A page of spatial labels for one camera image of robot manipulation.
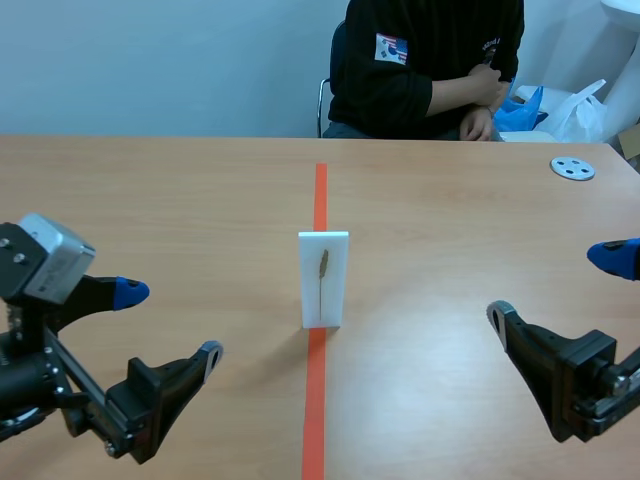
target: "blue plastic bag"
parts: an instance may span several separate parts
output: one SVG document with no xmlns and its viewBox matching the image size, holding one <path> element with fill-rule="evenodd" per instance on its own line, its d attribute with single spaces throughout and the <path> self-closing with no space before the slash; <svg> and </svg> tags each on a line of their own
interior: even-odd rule
<svg viewBox="0 0 640 480">
<path fill-rule="evenodd" d="M 507 98 L 496 112 L 494 123 L 499 132 L 529 132 L 536 126 L 538 110 L 542 103 L 544 87 L 538 87 L 527 103 L 518 103 Z"/>
</svg>

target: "white wall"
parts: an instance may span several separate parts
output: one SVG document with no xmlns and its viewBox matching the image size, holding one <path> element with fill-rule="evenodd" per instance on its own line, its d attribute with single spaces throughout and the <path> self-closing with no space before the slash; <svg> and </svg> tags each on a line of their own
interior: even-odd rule
<svg viewBox="0 0 640 480">
<path fill-rule="evenodd" d="M 637 39 L 611 23 L 600 0 L 525 0 L 525 21 L 516 84 L 577 92 L 604 78 L 601 100 Z"/>
<path fill-rule="evenodd" d="M 0 0 L 0 132 L 314 136 L 347 1 Z M 599 0 L 525 2 L 520 83 L 615 80 Z"/>
</svg>

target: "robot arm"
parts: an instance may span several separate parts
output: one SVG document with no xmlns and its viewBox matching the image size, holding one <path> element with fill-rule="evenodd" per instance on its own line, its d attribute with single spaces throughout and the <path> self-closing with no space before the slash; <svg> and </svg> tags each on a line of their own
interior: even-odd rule
<svg viewBox="0 0 640 480">
<path fill-rule="evenodd" d="M 190 358 L 157 368 L 133 358 L 126 380 L 103 392 L 58 332 L 92 313 L 135 306 L 149 289 L 85 275 L 94 256 L 77 235 L 40 215 L 0 225 L 0 297 L 9 320 L 0 335 L 0 441 L 60 409 L 71 435 L 92 430 L 110 456 L 130 453 L 142 464 L 205 383 L 222 347 L 205 342 Z"/>
<path fill-rule="evenodd" d="M 640 239 L 594 245 L 587 257 L 611 275 L 640 279 Z M 616 364 L 616 340 L 598 330 L 564 338 L 527 324 L 504 301 L 489 305 L 487 317 L 558 442 L 587 442 L 640 405 L 640 348 Z"/>
</svg>

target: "white card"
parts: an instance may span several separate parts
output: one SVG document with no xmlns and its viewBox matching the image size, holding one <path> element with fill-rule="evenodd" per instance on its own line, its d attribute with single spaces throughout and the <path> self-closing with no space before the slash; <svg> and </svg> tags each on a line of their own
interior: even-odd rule
<svg viewBox="0 0 640 480">
<path fill-rule="evenodd" d="M 300 232 L 298 247 L 302 326 L 341 326 L 349 232 Z"/>
</svg>

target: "jeans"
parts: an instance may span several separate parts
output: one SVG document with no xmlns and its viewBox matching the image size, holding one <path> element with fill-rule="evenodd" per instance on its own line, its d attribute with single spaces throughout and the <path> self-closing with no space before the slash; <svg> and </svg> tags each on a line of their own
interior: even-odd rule
<svg viewBox="0 0 640 480">
<path fill-rule="evenodd" d="M 369 135 L 365 135 L 359 130 L 356 130 L 353 127 L 345 123 L 331 122 L 329 124 L 329 128 L 322 134 L 322 138 L 374 138 Z M 449 130 L 445 133 L 437 135 L 430 140 L 448 140 L 448 141 L 457 141 L 460 140 L 460 132 L 458 129 Z M 502 142 L 502 137 L 498 131 L 494 128 L 491 134 L 492 142 Z"/>
</svg>

